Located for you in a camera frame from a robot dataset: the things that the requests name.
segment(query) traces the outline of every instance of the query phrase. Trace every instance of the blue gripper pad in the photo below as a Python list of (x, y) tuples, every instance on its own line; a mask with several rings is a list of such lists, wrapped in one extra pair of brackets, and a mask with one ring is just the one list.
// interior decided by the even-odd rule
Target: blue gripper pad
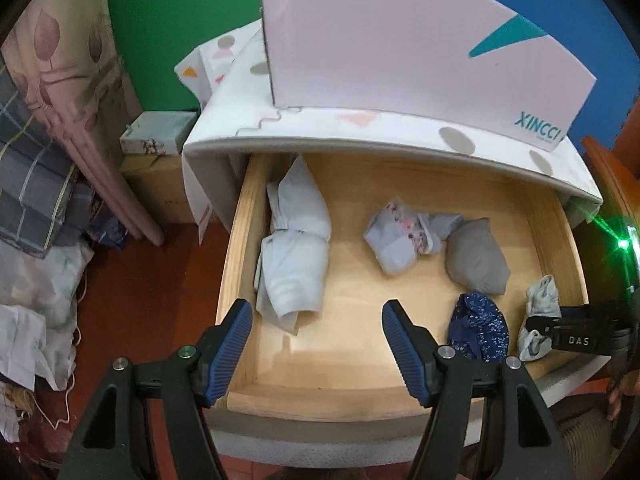
[(431, 394), (426, 384), (424, 364), (394, 312), (391, 301), (382, 307), (382, 330), (400, 368), (406, 389), (426, 408)]
[(209, 367), (209, 385), (205, 397), (211, 404), (226, 394), (253, 322), (251, 305), (247, 301), (243, 301)]

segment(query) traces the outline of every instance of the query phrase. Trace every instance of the green wall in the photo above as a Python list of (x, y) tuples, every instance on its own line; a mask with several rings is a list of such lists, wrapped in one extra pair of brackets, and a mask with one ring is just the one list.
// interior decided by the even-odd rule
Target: green wall
[(197, 107), (174, 66), (197, 45), (260, 14), (260, 0), (109, 0), (118, 50), (145, 110)]

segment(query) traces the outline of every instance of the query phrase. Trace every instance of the blue wall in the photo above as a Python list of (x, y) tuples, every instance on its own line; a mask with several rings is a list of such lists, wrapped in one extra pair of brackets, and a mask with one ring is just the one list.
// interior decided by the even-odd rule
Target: blue wall
[(640, 86), (640, 60), (602, 0), (497, 0), (546, 30), (598, 79), (569, 130), (611, 148)]

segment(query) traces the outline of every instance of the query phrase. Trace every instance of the small box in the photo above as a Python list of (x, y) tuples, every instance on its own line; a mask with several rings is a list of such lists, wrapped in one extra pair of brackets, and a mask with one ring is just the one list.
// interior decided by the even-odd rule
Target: small box
[(184, 192), (181, 156), (127, 155), (120, 173), (159, 224), (195, 223)]
[(125, 155), (179, 155), (196, 112), (143, 112), (120, 136)]

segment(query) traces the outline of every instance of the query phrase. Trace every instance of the plaid fabric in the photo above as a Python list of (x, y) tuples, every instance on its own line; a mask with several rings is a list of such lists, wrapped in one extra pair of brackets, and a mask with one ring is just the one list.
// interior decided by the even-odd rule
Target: plaid fabric
[(35, 120), (0, 57), (0, 238), (43, 257), (65, 222), (77, 177), (76, 166)]

